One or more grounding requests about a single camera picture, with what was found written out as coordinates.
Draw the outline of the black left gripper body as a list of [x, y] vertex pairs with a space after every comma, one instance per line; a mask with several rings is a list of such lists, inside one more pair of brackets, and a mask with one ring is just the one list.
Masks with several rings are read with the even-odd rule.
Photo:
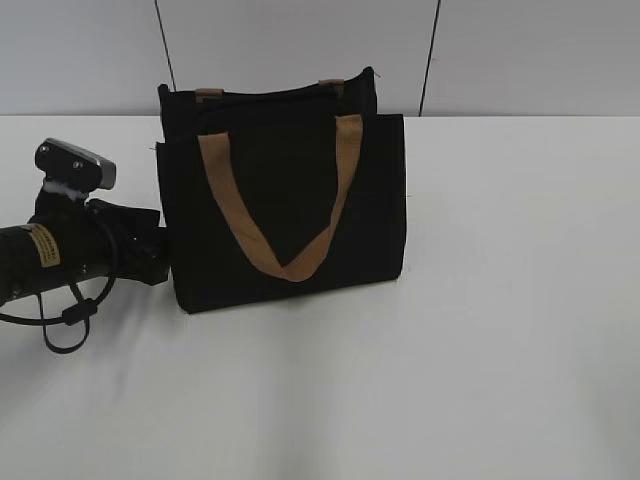
[[168, 279], [167, 233], [157, 210], [41, 192], [30, 221], [51, 233], [59, 267], [77, 279], [112, 275], [149, 286]]

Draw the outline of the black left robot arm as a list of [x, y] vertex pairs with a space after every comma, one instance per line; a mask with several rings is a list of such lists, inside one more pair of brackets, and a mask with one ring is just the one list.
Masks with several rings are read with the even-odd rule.
[[24, 225], [1, 230], [1, 302], [97, 277], [154, 286], [169, 274], [160, 212], [40, 192]]

